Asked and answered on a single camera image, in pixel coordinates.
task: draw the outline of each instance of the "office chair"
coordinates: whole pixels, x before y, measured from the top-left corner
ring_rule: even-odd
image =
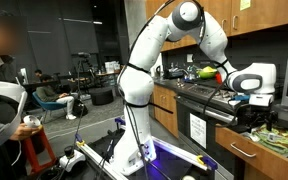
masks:
[[[33,92],[33,97],[37,101],[37,103],[41,106],[41,108],[43,108],[45,110],[45,114],[43,117],[44,123],[46,123],[46,115],[47,115],[48,111],[50,111],[50,116],[51,116],[51,113],[53,110],[58,110],[58,109],[63,109],[64,112],[66,113],[66,111],[64,109],[64,108],[66,108],[66,104],[61,104],[58,102],[44,102],[37,96],[36,92]]]

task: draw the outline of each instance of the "oven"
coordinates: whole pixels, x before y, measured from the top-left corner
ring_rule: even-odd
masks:
[[[214,173],[214,179],[237,179],[238,173],[241,172],[239,168],[242,168],[239,164],[240,159],[215,142],[215,124],[228,123],[233,115],[207,107],[206,118],[203,118],[203,102],[183,95],[176,96],[175,99],[179,140],[190,146],[197,154],[209,156],[217,162],[218,169]]]

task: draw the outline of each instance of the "white sign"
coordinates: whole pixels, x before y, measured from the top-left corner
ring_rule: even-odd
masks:
[[[206,121],[190,114],[191,138],[206,149]]]

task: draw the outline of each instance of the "backpack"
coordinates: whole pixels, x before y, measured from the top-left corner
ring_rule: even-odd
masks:
[[[76,117],[80,117],[82,110],[83,110],[82,116],[85,116],[88,113],[88,109],[81,100],[75,99],[73,106],[73,115]]]

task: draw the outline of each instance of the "paper note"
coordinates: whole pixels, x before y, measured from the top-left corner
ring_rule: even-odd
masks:
[[[190,114],[191,138],[206,149],[206,121]]]
[[[188,54],[186,57],[186,62],[193,62],[192,57],[193,57],[193,54]]]
[[[251,7],[251,0],[241,0],[240,10],[244,10]]]

